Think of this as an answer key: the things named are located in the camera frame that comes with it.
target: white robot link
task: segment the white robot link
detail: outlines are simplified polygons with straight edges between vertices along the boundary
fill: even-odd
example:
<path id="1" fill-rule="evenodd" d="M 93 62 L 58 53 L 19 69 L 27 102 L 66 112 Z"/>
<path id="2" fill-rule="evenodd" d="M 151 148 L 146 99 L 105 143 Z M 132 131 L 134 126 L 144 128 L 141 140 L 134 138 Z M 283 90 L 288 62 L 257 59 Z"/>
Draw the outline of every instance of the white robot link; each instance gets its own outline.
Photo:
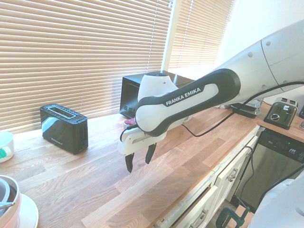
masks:
<path id="1" fill-rule="evenodd" d="M 261 95 L 255 99 L 276 95 L 299 84 L 304 84 L 304 20 L 261 39 L 182 88 L 169 76 L 145 75 L 138 93 L 136 124 L 122 133 L 118 151 L 131 172 L 135 152 L 149 147 L 149 163 L 156 143 L 192 114 L 243 102 L 256 94 Z"/>

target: white plate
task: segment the white plate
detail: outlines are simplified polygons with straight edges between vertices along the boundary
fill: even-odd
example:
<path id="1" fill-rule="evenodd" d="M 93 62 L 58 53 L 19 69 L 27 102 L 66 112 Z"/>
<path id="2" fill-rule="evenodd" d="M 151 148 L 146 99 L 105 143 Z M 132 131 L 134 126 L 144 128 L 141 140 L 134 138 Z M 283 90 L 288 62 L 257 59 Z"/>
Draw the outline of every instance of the white plate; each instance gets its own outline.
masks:
<path id="1" fill-rule="evenodd" d="M 15 228 L 37 228 L 38 218 L 38 208 L 35 202 L 30 197 L 21 194 L 19 219 Z"/>

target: dishwasher control panel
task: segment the dishwasher control panel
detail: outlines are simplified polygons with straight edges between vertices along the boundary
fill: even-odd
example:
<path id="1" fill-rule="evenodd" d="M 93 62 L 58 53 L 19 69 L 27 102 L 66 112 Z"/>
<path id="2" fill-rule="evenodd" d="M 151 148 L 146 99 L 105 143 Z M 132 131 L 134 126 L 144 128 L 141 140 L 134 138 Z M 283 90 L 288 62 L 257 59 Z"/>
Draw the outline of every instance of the dishwasher control panel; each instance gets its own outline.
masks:
<path id="1" fill-rule="evenodd" d="M 258 144 L 276 151 L 300 163 L 304 163 L 304 143 L 265 129 L 261 132 Z"/>

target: green object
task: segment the green object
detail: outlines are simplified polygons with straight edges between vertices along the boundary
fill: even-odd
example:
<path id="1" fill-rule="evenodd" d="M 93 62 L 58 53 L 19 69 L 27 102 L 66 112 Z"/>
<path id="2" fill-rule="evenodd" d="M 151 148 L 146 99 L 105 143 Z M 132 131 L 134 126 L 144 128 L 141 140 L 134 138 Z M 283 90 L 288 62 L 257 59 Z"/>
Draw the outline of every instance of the green object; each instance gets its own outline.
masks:
<path id="1" fill-rule="evenodd" d="M 4 149 L 0 149 L 0 158 L 5 158 L 7 156 Z"/>
<path id="2" fill-rule="evenodd" d="M 215 222 L 215 225 L 217 228 L 225 228 L 229 223 L 230 219 L 233 219 L 237 223 L 235 228 L 239 228 L 244 224 L 245 217 L 248 214 L 248 212 L 249 212 L 249 207 L 246 207 L 242 216 L 239 217 L 231 208 L 226 207 L 220 212 L 218 219 Z"/>

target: white cabinet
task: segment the white cabinet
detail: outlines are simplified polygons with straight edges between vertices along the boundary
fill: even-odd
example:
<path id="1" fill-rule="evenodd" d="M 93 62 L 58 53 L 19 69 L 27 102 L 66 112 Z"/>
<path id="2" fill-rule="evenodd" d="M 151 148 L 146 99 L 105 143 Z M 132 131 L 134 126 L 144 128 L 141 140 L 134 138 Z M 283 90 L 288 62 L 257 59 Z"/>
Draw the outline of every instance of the white cabinet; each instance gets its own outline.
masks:
<path id="1" fill-rule="evenodd" d="M 245 158 L 254 147 L 256 127 L 184 197 L 155 228 L 204 228 L 225 200 Z"/>

